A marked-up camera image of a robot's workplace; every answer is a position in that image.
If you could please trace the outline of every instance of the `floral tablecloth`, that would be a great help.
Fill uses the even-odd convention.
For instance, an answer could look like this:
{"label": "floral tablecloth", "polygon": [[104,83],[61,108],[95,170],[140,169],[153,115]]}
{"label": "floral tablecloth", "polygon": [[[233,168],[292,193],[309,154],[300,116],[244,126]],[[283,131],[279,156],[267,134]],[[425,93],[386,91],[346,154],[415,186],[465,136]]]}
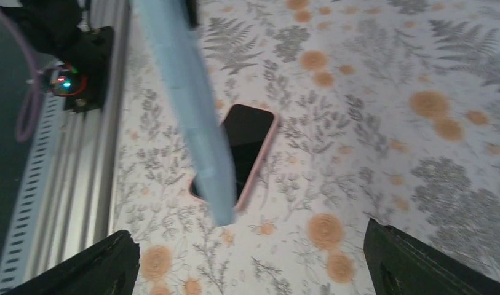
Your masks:
{"label": "floral tablecloth", "polygon": [[500,281],[500,0],[203,0],[222,116],[281,116],[226,227],[194,172],[134,14],[114,226],[135,294],[374,294],[370,217]]}

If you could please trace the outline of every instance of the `light blue cloth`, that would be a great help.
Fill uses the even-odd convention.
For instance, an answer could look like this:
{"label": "light blue cloth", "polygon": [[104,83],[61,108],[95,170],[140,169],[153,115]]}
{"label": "light blue cloth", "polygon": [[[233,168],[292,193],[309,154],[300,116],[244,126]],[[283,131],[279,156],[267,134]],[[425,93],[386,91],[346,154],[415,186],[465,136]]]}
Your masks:
{"label": "light blue cloth", "polygon": [[234,222],[236,186],[226,134],[221,131],[213,90],[197,37],[182,0],[134,0],[157,69],[166,82],[173,112],[197,171],[199,192],[218,226]]}

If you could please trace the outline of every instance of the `black phone screen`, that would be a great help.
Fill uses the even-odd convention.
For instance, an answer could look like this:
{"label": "black phone screen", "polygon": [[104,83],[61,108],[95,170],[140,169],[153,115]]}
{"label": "black phone screen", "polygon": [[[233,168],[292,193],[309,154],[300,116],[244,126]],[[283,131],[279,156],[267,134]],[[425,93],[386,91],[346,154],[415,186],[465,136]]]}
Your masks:
{"label": "black phone screen", "polygon": [[[221,124],[226,131],[232,152],[236,174],[237,199],[250,177],[253,164],[257,160],[264,139],[273,124],[274,115],[262,109],[235,104]],[[203,199],[194,181],[190,187],[192,195]]]}

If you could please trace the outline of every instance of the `aluminum extrusion rail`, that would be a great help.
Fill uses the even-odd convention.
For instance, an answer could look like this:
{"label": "aluminum extrusion rail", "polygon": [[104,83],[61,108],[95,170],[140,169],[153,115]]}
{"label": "aluminum extrusion rail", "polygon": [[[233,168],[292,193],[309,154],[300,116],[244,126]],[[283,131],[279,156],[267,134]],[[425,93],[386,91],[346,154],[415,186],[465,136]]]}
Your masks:
{"label": "aluminum extrusion rail", "polygon": [[47,95],[0,260],[0,294],[108,235],[130,4],[93,0],[94,27],[114,28],[106,103],[84,114]]}

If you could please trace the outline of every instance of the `smartphone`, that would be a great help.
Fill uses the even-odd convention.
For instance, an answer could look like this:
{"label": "smartphone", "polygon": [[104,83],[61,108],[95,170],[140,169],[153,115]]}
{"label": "smartphone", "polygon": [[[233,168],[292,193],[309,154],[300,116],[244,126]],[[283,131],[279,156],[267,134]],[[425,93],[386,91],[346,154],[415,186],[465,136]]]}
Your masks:
{"label": "smartphone", "polygon": [[[278,116],[268,110],[234,104],[224,117],[221,128],[226,131],[236,174],[235,210],[246,202],[257,171],[279,125]],[[190,194],[200,200],[200,192],[192,180]]]}

